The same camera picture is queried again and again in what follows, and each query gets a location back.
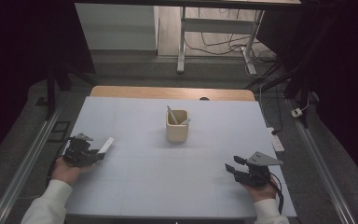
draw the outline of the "metal rail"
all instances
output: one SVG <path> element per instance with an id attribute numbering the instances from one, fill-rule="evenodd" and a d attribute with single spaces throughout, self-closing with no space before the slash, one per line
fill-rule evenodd
<path id="1" fill-rule="evenodd" d="M 28 149 L 28 152 L 22 160 L 19 169 L 17 170 L 16 174 L 14 174 L 14 177 L 11 179 L 4 195 L 2 196 L 0 201 L 0 224 L 6 222 L 13 205 L 19 197 L 22 187 L 28 178 L 28 175 L 34 168 L 34 163 L 39 157 L 40 151 L 45 145 L 45 142 L 48 139 L 48 135 L 62 111 L 62 105 L 66 99 L 67 94 L 68 93 L 61 93 L 59 95 L 57 109 L 51 116 L 50 120 L 46 120 L 42 125 L 36 139 Z"/>
<path id="2" fill-rule="evenodd" d="M 293 106 L 290 104 L 288 100 L 286 100 L 286 103 L 289 104 L 291 108 L 293 108 Z M 324 187 L 332 199 L 333 205 L 337 210 L 337 214 L 341 219 L 341 222 L 343 224 L 355 224 L 356 222 L 354 220 L 351 209 L 348 207 L 348 204 L 345 201 L 345 198 L 342 195 L 341 190 L 339 189 L 339 187 L 336 184 L 336 181 L 331 175 L 330 170 L 328 169 L 319 148 L 316 146 L 315 141 L 313 140 L 312 135 L 310 134 L 310 131 L 308 129 L 305 129 L 301 121 L 298 119 L 296 120 L 296 126 L 310 153 L 310 157 L 313 160 L 313 164 L 315 165 L 316 170 L 319 173 L 319 176 L 324 182 Z"/>

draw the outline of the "white sleeve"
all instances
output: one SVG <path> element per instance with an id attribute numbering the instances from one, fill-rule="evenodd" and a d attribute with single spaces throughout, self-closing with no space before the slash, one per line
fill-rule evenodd
<path id="1" fill-rule="evenodd" d="M 281 216 L 275 199 L 266 199 L 255 203 L 257 220 L 255 224 L 288 224 L 287 217 Z"/>
<path id="2" fill-rule="evenodd" d="M 32 202 L 21 224 L 63 223 L 66 214 L 65 203 L 71 193 L 71 186 L 65 182 L 50 180 L 45 193 Z"/>

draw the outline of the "floor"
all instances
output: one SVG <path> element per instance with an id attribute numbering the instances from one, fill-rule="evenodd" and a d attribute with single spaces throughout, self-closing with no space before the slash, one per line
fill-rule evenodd
<path id="1" fill-rule="evenodd" d="M 227 36 L 220 39 L 206 38 L 208 43 L 213 41 L 225 41 Z M 174 37 L 169 37 L 167 42 L 173 42 Z M 198 39 L 198 48 L 203 44 Z M 93 51 L 92 58 L 97 69 L 97 75 L 93 76 L 103 85 L 127 85 L 127 86 L 167 86 L 189 88 L 217 88 L 217 89 L 243 89 L 245 85 L 255 80 L 254 77 L 246 76 L 243 71 L 244 61 L 236 57 L 235 53 L 229 57 L 205 57 L 191 55 L 186 59 L 186 71 L 183 75 L 176 74 L 175 52 L 172 47 L 171 53 L 166 48 L 166 53 L 159 56 L 149 52 L 139 53 L 131 51 Z M 270 64 L 257 64 L 257 71 L 262 74 Z M 74 87 L 69 92 L 57 93 L 65 95 L 62 112 L 57 123 L 67 128 L 66 132 L 52 132 L 48 135 L 48 141 L 43 146 L 35 166 L 27 178 L 20 195 L 13 205 L 7 217 L 6 223 L 20 223 L 20 220 L 33 199 L 40 196 L 45 187 L 45 173 L 55 151 L 61 144 L 60 139 L 71 132 L 75 124 L 78 112 L 86 96 L 90 94 L 91 85 L 71 76 Z M 255 92 L 255 97 L 261 104 L 267 124 L 275 129 L 281 129 L 278 133 L 285 152 L 278 154 L 280 160 L 289 164 L 283 168 L 289 191 L 298 217 L 291 218 L 291 223 L 329 223 L 338 224 L 343 222 L 337 214 L 334 201 L 326 190 L 324 182 L 315 167 L 310 151 L 301 137 L 297 122 L 290 116 L 293 106 L 297 101 L 287 100 L 282 97 L 286 83 L 271 89 L 270 91 Z M 22 158 L 31 147 L 40 128 L 44 124 L 46 116 L 46 83 L 41 82 L 33 85 L 29 91 L 28 103 L 6 139 L 0 146 L 0 200 L 7 185 L 16 173 Z M 317 148 L 324 157 L 328 170 L 337 183 L 345 201 L 353 213 L 355 223 L 358 223 L 358 169 L 353 163 L 345 148 L 337 141 L 324 124 L 318 119 L 315 112 L 317 101 L 310 97 L 309 106 L 309 131 Z M 99 219 L 95 217 L 68 217 L 68 223 L 175 223 L 178 220 L 148 220 L 148 219 Z M 224 222 L 211 220 L 179 220 L 179 223 L 252 223 L 252 220 L 235 220 Z"/>

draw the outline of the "metal frame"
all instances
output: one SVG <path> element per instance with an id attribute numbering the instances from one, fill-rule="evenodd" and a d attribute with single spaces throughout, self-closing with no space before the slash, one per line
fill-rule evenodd
<path id="1" fill-rule="evenodd" d="M 289 100 L 286 100 L 286 103 L 289 105 L 290 108 L 295 109 L 290 104 Z M 331 175 L 330 170 L 328 169 L 324 161 L 324 157 L 322 156 L 319 148 L 316 146 L 315 141 L 310 134 L 310 131 L 308 129 L 305 129 L 301 121 L 298 119 L 296 119 L 296 126 L 307 147 L 308 152 L 310 153 L 310 157 L 315 164 L 315 168 L 318 171 L 318 174 L 321 177 L 322 181 L 324 182 L 324 186 L 327 190 L 327 193 L 332 199 L 333 205 L 337 210 L 337 214 L 341 219 L 341 222 L 344 224 L 355 224 L 356 221 L 354 220 L 351 209 L 345 201 L 345 198 L 342 195 L 342 192 L 339 189 L 336 181 Z"/>
<path id="2" fill-rule="evenodd" d="M 22 187 L 24 186 L 28 175 L 34 168 L 34 163 L 39 157 L 39 154 L 48 139 L 48 135 L 50 134 L 55 121 L 61 114 L 67 94 L 68 93 L 60 94 L 57 109 L 52 114 L 50 120 L 46 120 L 42 125 L 36 139 L 31 144 L 31 147 L 29 148 L 27 154 L 25 155 L 19 168 L 17 169 L 16 174 L 14 174 L 9 185 L 7 186 L 7 189 L 0 200 L 0 223 L 3 224 L 6 222 L 11 208 L 19 197 Z"/>
<path id="3" fill-rule="evenodd" d="M 261 22 L 264 11 L 256 15 L 255 21 L 228 21 L 228 20 L 213 20 L 213 19 L 199 19 L 186 18 L 186 7 L 181 7 L 181 32 L 180 44 L 178 51 L 177 73 L 185 72 L 185 33 L 186 32 L 204 32 L 216 34 L 239 34 L 250 35 L 246 48 L 242 49 L 242 55 L 246 62 L 246 67 L 251 76 L 256 75 L 255 66 L 252 63 L 250 51 L 255 41 L 258 27 Z"/>

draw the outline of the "wooden table edge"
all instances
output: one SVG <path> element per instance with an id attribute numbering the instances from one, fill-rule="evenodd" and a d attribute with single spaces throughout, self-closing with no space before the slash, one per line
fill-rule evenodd
<path id="1" fill-rule="evenodd" d="M 254 94 L 247 90 L 172 87 L 96 86 L 89 96 L 178 100 L 199 100 L 206 97 L 216 101 L 255 101 Z"/>

